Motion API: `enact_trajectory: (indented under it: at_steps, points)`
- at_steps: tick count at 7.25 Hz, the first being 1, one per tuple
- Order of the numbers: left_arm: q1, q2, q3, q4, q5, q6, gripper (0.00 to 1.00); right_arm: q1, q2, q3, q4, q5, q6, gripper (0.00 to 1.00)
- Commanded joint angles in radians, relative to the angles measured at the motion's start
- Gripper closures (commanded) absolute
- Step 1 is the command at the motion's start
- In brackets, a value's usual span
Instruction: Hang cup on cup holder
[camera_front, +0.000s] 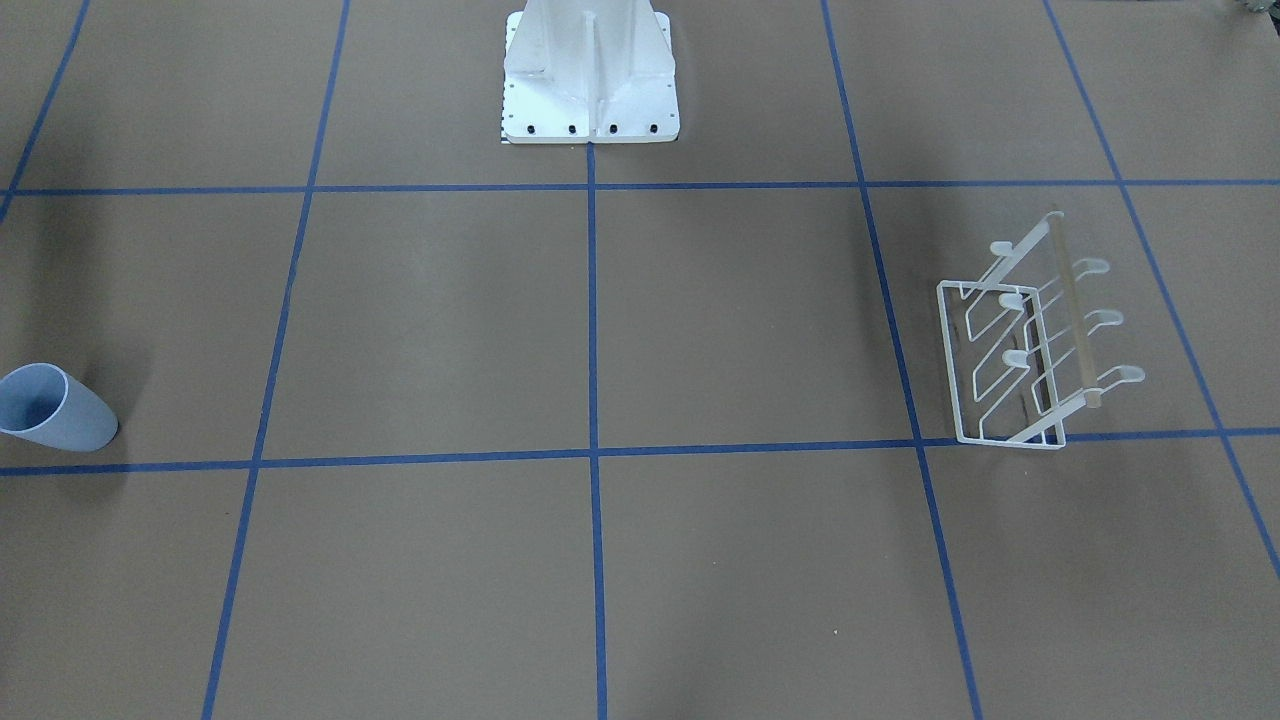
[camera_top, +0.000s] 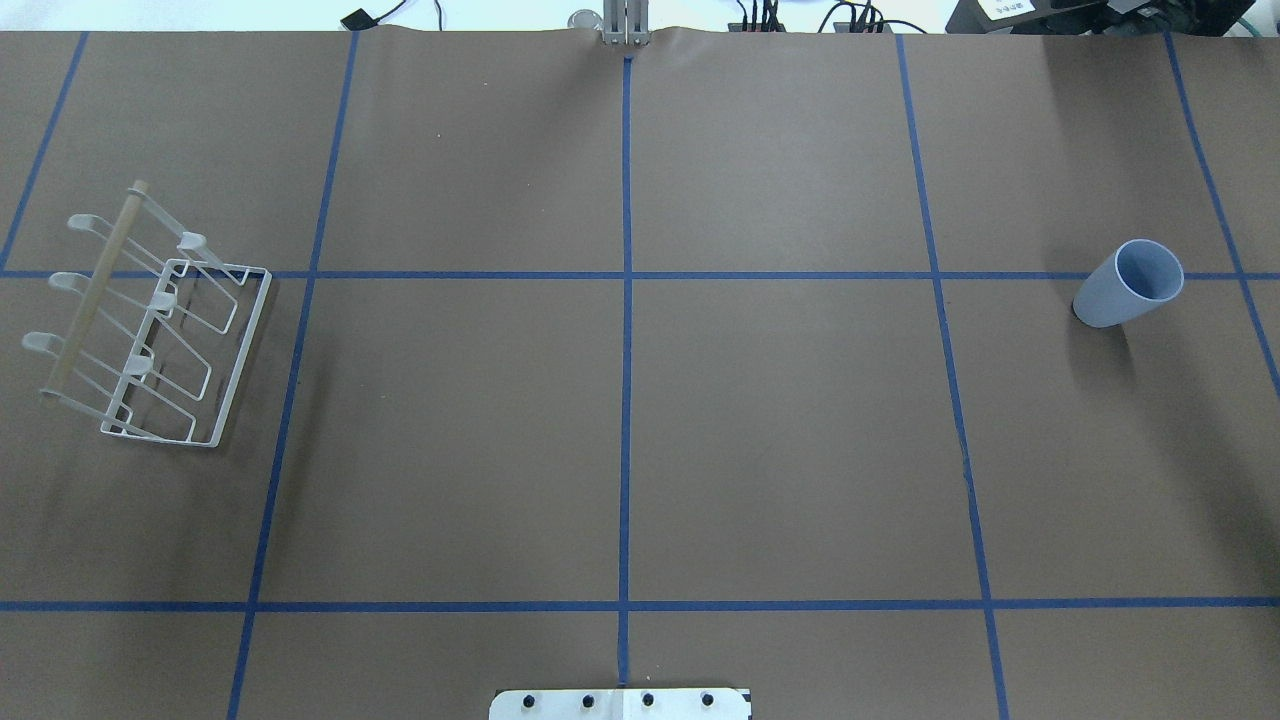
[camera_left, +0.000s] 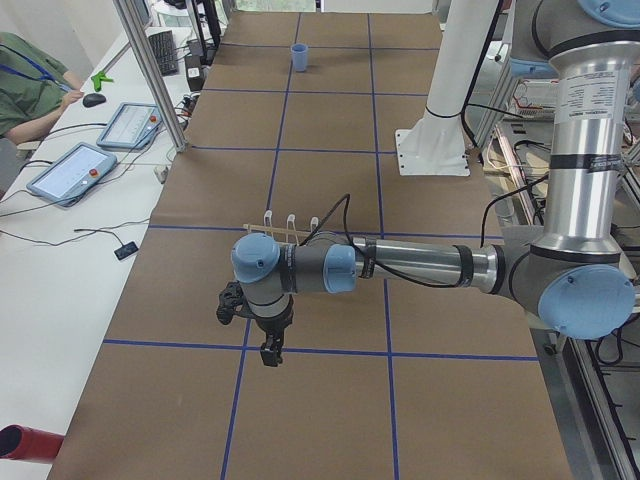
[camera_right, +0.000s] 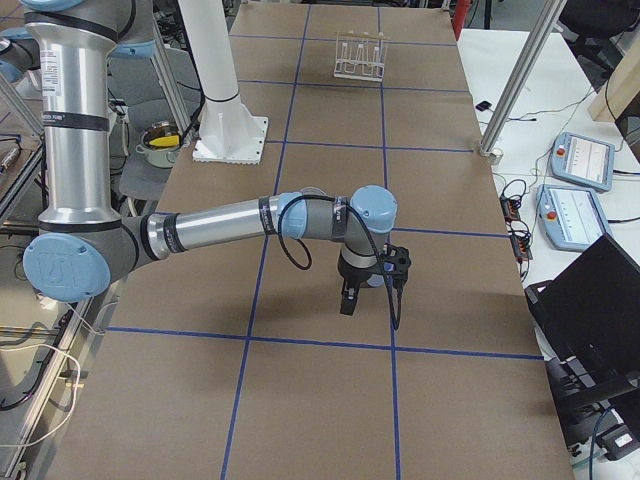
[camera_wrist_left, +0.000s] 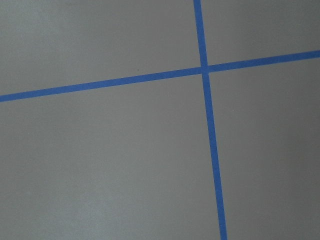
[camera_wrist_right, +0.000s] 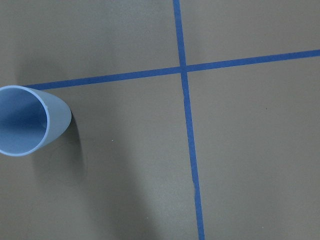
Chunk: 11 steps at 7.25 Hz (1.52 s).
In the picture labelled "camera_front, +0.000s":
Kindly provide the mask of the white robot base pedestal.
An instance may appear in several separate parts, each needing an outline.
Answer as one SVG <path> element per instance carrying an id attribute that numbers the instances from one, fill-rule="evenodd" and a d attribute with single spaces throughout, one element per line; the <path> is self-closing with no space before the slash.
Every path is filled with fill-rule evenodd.
<path id="1" fill-rule="evenodd" d="M 672 26 L 652 3 L 529 1 L 504 29 L 504 142 L 678 138 Z"/>

